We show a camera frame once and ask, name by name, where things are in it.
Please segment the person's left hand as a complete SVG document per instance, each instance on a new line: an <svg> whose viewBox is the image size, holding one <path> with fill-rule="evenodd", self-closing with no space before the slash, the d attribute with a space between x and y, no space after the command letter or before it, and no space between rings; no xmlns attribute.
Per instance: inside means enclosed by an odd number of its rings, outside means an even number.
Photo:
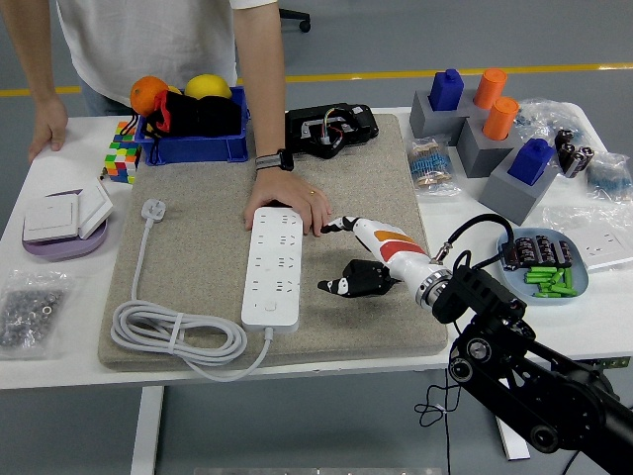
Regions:
<svg viewBox="0 0 633 475"><path fill-rule="evenodd" d="M332 208L326 194L301 176L280 168L256 172L250 197L244 208L245 228L250 231L257 209L278 202L290 207L303 220L303 233L321 235L321 228L330 221Z"/></svg>

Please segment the person's right hand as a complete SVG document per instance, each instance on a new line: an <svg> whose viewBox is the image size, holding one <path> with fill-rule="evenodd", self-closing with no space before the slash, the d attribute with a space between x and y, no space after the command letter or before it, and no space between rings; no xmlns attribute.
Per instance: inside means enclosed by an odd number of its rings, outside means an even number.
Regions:
<svg viewBox="0 0 633 475"><path fill-rule="evenodd" d="M56 94L34 99L34 133L28 148L28 162L48 145L52 151L60 151L65 143L68 115L65 105Z"/></svg>

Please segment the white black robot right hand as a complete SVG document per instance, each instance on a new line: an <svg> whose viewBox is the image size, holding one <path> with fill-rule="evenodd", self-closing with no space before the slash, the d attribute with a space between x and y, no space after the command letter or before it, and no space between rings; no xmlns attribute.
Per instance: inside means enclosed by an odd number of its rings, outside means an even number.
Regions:
<svg viewBox="0 0 633 475"><path fill-rule="evenodd" d="M451 272L436 264L401 229L378 221L357 217L337 218L325 225L324 234L347 231L370 251L373 261L353 259L334 280L322 280L318 289L344 298L384 295L398 282L422 308L431 308L450 280Z"/></svg>

